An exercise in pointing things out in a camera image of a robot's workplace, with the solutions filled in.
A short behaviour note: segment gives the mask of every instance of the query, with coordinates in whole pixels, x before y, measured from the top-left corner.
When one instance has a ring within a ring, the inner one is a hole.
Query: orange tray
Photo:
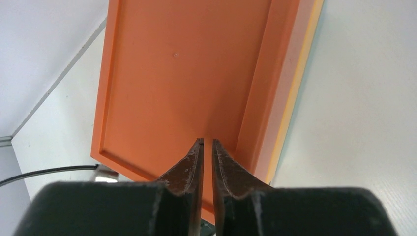
[[[204,137],[202,217],[214,223],[211,140],[271,179],[321,2],[111,0],[92,157],[154,180]]]

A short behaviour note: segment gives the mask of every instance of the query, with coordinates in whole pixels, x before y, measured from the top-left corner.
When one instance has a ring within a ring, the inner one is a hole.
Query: orange board
[[[284,114],[313,3],[111,0],[92,157],[154,180],[204,137],[202,217],[214,223],[211,140],[266,175],[271,157],[260,163],[261,147],[275,144],[266,129]],[[273,106],[277,91],[287,95]]]

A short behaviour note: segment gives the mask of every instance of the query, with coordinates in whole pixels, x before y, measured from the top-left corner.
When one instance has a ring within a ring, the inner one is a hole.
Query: yellow edge
[[[296,72],[291,83],[290,93],[288,95],[287,104],[285,105],[284,115],[278,130],[278,136],[275,141],[274,150],[272,152],[271,161],[268,166],[267,177],[265,183],[270,183],[275,175],[281,150],[284,145],[285,136],[287,135],[288,126],[290,125],[291,115],[293,114],[294,105],[298,94],[298,89],[304,73],[305,64],[307,63],[308,54],[310,52],[311,43],[313,41],[314,32],[316,31],[317,22],[322,10],[324,0],[315,0],[313,9],[311,10],[310,19],[307,25],[307,31],[302,44],[300,56],[297,62]]]

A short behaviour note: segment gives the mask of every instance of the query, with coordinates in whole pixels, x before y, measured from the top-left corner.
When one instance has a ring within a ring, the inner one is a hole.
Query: white wall
[[[325,1],[273,185],[361,186],[417,234],[417,1]]]
[[[0,180],[20,174],[13,147],[0,147]],[[29,204],[29,194],[23,180],[0,187],[0,234],[2,236],[13,234]]]
[[[22,172],[95,164],[90,157],[104,30],[12,139]],[[72,171],[25,180],[30,198],[58,180],[89,180]]]
[[[107,16],[108,0],[0,0],[0,137],[12,135]]]

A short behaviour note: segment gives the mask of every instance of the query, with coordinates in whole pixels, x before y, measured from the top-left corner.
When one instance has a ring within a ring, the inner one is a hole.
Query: black cable
[[[51,168],[51,169],[45,169],[40,171],[32,171],[28,173],[24,173],[18,176],[13,176],[11,178],[5,179],[3,181],[0,181],[0,187],[12,183],[14,181],[18,181],[24,178],[29,178],[33,176],[40,176],[45,174],[51,174],[56,172],[64,172],[64,171],[81,171],[81,170],[95,170],[97,169],[98,165],[95,166],[66,166],[66,167],[58,167],[58,168]]]

